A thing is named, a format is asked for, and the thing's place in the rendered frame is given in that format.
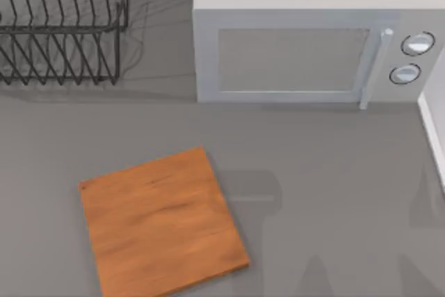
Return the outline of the microwave door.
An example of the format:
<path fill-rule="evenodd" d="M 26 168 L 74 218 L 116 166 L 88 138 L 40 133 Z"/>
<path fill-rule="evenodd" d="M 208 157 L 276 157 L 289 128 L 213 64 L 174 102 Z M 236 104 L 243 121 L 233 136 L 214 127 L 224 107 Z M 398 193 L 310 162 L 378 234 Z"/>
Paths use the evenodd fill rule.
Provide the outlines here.
<path fill-rule="evenodd" d="M 380 29 L 351 11 L 194 10 L 197 98 L 356 103 Z"/>

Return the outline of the wooden cutting board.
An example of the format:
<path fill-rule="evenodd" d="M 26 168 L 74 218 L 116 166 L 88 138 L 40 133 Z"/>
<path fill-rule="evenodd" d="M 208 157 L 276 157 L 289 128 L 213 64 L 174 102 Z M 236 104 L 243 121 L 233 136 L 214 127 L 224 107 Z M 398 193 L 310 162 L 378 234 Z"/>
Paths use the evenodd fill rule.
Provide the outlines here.
<path fill-rule="evenodd" d="M 195 147 L 79 184 L 102 297 L 165 297 L 250 258 Z"/>

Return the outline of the microwave knob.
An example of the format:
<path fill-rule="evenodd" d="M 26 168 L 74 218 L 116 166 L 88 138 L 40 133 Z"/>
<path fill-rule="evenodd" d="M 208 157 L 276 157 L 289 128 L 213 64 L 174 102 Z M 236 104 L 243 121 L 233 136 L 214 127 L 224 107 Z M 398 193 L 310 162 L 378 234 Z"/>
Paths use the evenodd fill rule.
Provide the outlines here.
<path fill-rule="evenodd" d="M 424 31 L 416 35 L 407 36 L 401 43 L 401 51 L 407 56 L 420 56 L 431 50 L 434 45 L 434 35 Z"/>
<path fill-rule="evenodd" d="M 404 66 L 395 67 L 389 74 L 389 79 L 396 85 L 407 85 L 416 81 L 421 75 L 421 68 L 410 63 Z"/>

